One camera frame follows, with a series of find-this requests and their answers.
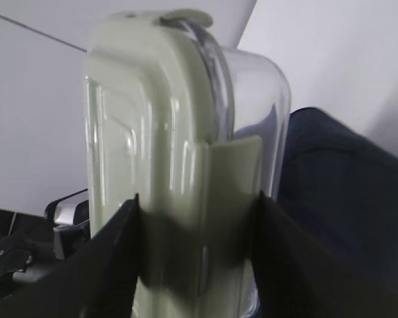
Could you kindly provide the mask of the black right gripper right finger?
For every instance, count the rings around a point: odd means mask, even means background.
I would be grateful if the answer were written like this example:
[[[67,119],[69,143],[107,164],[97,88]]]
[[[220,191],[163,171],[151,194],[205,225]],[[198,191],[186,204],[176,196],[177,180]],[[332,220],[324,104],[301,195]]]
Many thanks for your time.
[[[398,317],[398,294],[320,246],[270,197],[251,208],[262,317]]]

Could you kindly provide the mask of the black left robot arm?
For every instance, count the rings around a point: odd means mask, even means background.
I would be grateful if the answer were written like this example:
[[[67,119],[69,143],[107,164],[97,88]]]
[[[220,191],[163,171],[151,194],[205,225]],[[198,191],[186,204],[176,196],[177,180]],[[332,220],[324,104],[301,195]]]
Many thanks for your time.
[[[49,274],[90,240],[88,202],[70,210],[68,224],[0,210],[0,299]]]

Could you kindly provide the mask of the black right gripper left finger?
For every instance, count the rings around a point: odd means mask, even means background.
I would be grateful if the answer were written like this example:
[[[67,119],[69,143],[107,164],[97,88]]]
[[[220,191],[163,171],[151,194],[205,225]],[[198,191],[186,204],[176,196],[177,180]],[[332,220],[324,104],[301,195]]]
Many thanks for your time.
[[[0,301],[0,317],[130,317],[140,270],[139,198],[51,274]]]

